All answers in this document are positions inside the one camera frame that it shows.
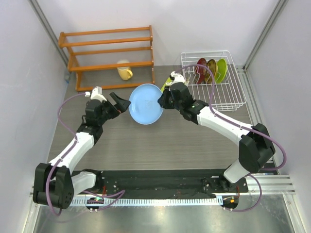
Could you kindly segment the light blue plate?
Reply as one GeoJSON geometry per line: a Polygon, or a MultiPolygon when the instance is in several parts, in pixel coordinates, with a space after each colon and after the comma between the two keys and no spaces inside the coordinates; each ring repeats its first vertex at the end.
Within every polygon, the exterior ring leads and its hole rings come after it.
{"type": "Polygon", "coordinates": [[[161,95],[161,90],[154,84],[146,83],[135,88],[129,98],[132,119],[141,125],[158,121],[163,113],[163,108],[157,102],[161,95]]]}

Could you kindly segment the red floral plate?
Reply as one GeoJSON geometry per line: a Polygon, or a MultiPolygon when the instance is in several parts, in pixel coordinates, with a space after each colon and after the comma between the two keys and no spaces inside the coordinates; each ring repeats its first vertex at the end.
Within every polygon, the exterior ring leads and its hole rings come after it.
{"type": "Polygon", "coordinates": [[[196,73],[195,83],[201,84],[205,80],[205,77],[206,77],[207,70],[203,66],[205,67],[207,66],[207,61],[205,58],[200,58],[197,64],[199,64],[199,66],[195,67],[195,73],[196,73]]]}

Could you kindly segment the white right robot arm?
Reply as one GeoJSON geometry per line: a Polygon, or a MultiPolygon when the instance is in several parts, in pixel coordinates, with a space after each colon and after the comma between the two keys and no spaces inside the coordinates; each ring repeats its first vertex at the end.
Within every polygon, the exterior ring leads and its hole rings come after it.
{"type": "Polygon", "coordinates": [[[237,161],[220,175],[220,188],[232,191],[249,173],[257,173],[275,154],[267,128],[241,123],[214,110],[208,103],[195,100],[183,83],[166,86],[157,101],[164,109],[176,109],[185,120],[210,128],[234,142],[239,148],[237,161]]]}

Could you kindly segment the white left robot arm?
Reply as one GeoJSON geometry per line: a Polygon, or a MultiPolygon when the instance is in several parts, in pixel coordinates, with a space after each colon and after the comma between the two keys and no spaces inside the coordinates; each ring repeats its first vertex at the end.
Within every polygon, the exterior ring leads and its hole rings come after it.
{"type": "Polygon", "coordinates": [[[100,139],[103,124],[124,113],[131,104],[129,100],[120,98],[114,92],[110,93],[115,101],[112,104],[102,95],[100,87],[80,95],[89,100],[81,125],[76,131],[70,131],[73,140],[58,156],[48,163],[40,163],[35,169],[33,201],[49,206],[52,212],[56,208],[67,209],[77,194],[97,194],[102,191],[104,181],[99,171],[84,169],[76,175],[73,172],[83,156],[100,139]]]}

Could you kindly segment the orange wooden shelf rack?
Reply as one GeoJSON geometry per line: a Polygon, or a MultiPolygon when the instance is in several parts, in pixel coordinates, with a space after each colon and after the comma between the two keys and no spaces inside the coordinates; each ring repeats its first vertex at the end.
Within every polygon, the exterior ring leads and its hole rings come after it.
{"type": "Polygon", "coordinates": [[[111,81],[103,81],[102,89],[138,87],[155,83],[152,26],[65,33],[58,46],[68,51],[67,68],[76,76],[76,92],[90,91],[82,81],[91,71],[112,70],[111,81]],[[123,80],[118,67],[129,66],[133,77],[123,80]]]}

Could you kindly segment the green book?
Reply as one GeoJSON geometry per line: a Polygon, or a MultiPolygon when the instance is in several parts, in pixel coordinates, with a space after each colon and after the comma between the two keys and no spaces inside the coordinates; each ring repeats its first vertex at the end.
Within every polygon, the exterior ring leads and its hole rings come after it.
{"type": "Polygon", "coordinates": [[[164,82],[162,88],[161,88],[161,92],[164,91],[166,86],[170,86],[172,84],[172,82],[173,82],[172,79],[170,77],[168,77],[167,80],[164,82]]]}

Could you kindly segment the yellow mug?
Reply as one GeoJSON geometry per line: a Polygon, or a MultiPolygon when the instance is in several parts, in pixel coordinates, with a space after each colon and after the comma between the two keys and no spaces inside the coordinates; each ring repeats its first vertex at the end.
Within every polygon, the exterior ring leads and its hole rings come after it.
{"type": "Polygon", "coordinates": [[[133,77],[133,72],[129,66],[118,67],[117,70],[118,70],[119,76],[125,81],[133,77]]]}

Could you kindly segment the yellow patterned plate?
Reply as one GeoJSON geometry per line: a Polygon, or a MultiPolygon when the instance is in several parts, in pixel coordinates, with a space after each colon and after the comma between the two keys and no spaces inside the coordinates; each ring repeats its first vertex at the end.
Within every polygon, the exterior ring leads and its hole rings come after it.
{"type": "MultiPolygon", "coordinates": [[[[217,74],[217,70],[218,70],[216,61],[214,59],[210,59],[207,62],[207,67],[209,68],[209,70],[211,71],[213,76],[215,77],[215,75],[217,74]]],[[[211,82],[212,82],[212,77],[211,77],[210,73],[207,71],[205,74],[205,83],[209,84],[211,82]]]]}

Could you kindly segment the lime green plate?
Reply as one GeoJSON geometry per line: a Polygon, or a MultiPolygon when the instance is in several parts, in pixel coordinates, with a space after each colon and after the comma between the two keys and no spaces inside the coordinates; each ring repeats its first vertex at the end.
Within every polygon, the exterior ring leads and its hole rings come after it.
{"type": "Polygon", "coordinates": [[[225,59],[220,59],[217,63],[217,71],[215,75],[215,83],[221,83],[227,73],[227,62],[225,59]]]}

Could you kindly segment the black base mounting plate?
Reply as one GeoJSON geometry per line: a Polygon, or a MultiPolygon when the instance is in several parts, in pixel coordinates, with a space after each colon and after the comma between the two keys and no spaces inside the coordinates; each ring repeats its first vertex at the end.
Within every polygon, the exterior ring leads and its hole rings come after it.
{"type": "Polygon", "coordinates": [[[239,195],[249,191],[245,178],[229,184],[223,169],[97,170],[100,183],[89,191],[108,196],[125,191],[124,199],[181,200],[239,195]]]}

